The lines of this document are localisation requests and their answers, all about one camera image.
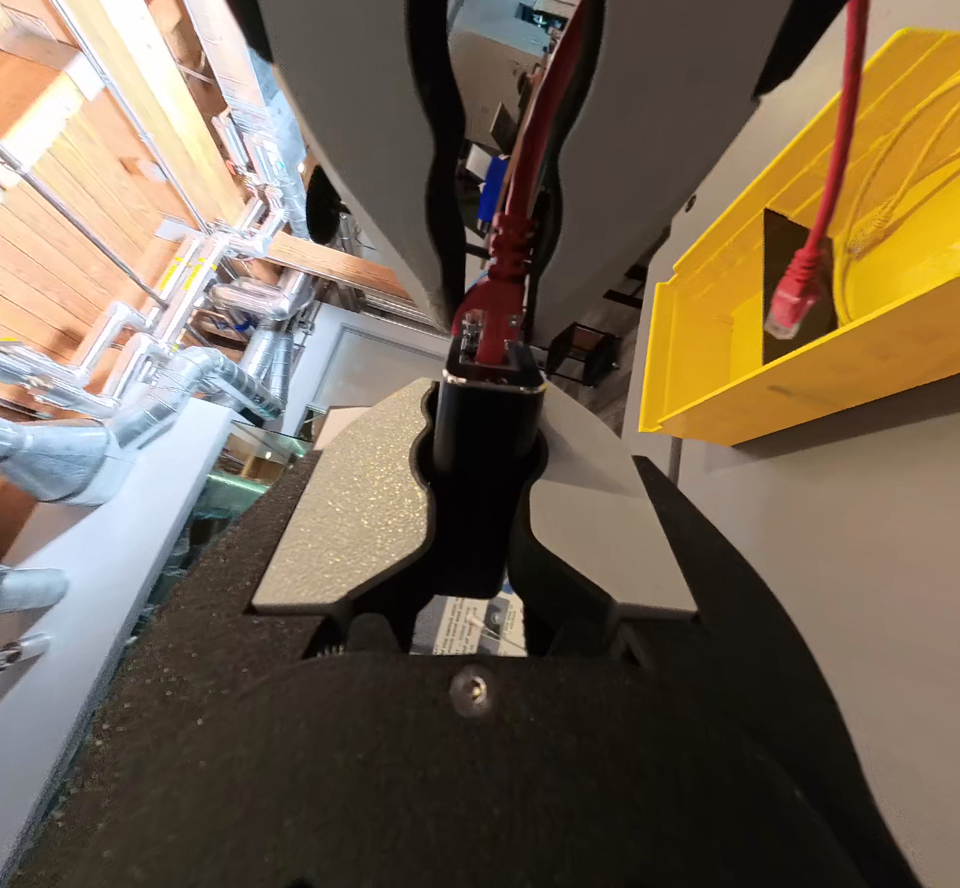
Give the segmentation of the shiny metal pipe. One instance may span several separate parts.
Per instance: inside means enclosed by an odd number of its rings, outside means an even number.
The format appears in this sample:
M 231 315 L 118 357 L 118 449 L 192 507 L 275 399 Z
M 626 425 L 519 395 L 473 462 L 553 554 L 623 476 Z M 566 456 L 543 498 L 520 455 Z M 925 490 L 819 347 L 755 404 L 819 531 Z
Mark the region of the shiny metal pipe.
M 211 287 L 207 296 L 217 309 L 238 312 L 268 321 L 287 321 L 314 300 L 315 279 L 304 272 L 284 270 L 276 284 L 241 277 Z

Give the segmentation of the black round pedestal base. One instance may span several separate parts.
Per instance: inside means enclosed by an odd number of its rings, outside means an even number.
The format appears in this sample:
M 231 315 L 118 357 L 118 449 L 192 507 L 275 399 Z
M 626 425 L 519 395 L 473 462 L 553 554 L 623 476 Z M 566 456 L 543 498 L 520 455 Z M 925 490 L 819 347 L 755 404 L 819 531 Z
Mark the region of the black round pedestal base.
M 305 223 L 309 239 L 318 245 L 329 245 L 340 228 L 341 216 L 351 210 L 330 182 L 320 164 L 314 166 L 306 187 Z

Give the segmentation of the black network switch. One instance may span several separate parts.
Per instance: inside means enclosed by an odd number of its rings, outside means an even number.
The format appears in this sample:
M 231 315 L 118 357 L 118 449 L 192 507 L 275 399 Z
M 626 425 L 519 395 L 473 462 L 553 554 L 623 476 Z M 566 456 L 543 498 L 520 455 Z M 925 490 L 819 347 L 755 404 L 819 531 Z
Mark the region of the black network switch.
M 522 486 L 537 455 L 546 395 L 531 350 L 508 342 L 485 365 L 467 331 L 454 338 L 438 389 L 431 488 L 437 504 L 437 593 L 488 599 L 507 569 Z

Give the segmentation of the rectangular metal duct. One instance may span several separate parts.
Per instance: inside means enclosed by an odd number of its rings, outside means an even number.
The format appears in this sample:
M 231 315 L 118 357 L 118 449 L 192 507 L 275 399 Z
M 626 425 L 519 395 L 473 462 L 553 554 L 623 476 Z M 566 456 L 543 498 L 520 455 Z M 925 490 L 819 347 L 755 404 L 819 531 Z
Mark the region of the rectangular metal duct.
M 306 188 L 300 171 L 306 146 L 273 68 L 236 40 L 224 41 L 208 54 L 244 146 L 257 149 L 248 159 L 279 190 L 292 234 L 306 238 Z

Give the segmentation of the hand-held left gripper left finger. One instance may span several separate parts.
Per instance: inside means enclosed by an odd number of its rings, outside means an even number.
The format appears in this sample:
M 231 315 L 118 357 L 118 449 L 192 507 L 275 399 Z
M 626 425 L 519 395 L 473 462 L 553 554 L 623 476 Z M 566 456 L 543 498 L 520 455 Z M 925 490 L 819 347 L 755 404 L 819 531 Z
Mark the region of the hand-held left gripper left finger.
M 432 380 L 415 380 L 332 438 L 258 588 L 261 614 L 344 606 L 410 564 L 431 539 L 419 450 L 430 432 Z

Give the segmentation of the wooden beam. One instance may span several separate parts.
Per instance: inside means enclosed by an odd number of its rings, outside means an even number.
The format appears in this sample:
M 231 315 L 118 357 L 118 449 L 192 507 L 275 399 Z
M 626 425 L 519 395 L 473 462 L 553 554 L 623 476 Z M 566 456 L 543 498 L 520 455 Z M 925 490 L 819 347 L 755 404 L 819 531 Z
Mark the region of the wooden beam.
M 282 267 L 415 305 L 390 268 L 284 232 L 273 238 L 267 260 Z

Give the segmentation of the spiral metal duct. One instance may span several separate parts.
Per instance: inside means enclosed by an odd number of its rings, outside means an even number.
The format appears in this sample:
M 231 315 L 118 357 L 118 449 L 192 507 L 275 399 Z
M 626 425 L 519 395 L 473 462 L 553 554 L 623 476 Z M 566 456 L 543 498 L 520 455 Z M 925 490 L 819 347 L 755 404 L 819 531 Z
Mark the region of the spiral metal duct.
M 284 401 L 213 347 L 192 346 L 155 370 L 146 389 L 134 394 L 105 429 L 121 449 L 140 449 L 176 422 L 201 390 L 229 395 L 261 419 L 282 416 Z

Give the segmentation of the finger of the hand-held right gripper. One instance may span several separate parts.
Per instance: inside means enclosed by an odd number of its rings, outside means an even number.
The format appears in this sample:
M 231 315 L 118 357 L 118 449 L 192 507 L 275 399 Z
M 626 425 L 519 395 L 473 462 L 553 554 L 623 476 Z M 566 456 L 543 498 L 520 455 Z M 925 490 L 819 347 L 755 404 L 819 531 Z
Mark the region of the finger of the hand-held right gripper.
M 465 114 L 448 0 L 257 0 L 274 73 L 402 288 L 449 330 L 465 293 Z
M 582 0 L 547 155 L 531 341 L 551 341 L 670 225 L 756 111 L 794 0 Z

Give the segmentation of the white door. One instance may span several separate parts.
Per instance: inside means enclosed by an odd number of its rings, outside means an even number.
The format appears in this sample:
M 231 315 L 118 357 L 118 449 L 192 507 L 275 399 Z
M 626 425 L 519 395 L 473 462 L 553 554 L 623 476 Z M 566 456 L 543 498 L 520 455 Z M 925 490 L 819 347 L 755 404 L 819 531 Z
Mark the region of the white door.
M 414 380 L 441 377 L 450 338 L 323 304 L 292 373 L 280 431 L 310 409 L 369 407 Z

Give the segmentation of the conical metal duct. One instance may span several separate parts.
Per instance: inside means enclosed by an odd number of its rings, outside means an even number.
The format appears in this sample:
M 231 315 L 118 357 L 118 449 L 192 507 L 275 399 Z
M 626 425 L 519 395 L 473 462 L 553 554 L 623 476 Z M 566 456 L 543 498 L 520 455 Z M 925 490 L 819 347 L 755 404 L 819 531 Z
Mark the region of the conical metal duct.
M 43 503 L 95 508 L 125 483 L 138 450 L 96 419 L 1 420 L 2 475 Z

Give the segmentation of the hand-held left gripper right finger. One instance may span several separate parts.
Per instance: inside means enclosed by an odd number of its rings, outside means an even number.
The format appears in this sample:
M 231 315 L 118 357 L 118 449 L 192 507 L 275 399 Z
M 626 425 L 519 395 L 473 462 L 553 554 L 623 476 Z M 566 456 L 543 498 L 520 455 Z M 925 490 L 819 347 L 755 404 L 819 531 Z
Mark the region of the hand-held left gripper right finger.
M 620 605 L 686 618 L 696 610 L 626 444 L 564 392 L 544 395 L 542 474 L 530 491 L 534 539 Z

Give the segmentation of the yellow plastic bin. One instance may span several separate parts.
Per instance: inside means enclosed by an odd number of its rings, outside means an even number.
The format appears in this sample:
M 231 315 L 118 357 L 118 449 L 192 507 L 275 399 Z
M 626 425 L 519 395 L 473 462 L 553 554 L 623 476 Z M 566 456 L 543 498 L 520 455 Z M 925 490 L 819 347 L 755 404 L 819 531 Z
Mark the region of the yellow plastic bin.
M 676 262 L 654 291 L 640 431 L 734 446 L 958 374 L 958 67 L 958 32 L 924 29 L 866 64 L 827 232 L 837 327 L 828 273 L 795 339 L 763 331 L 819 206 L 838 96 Z

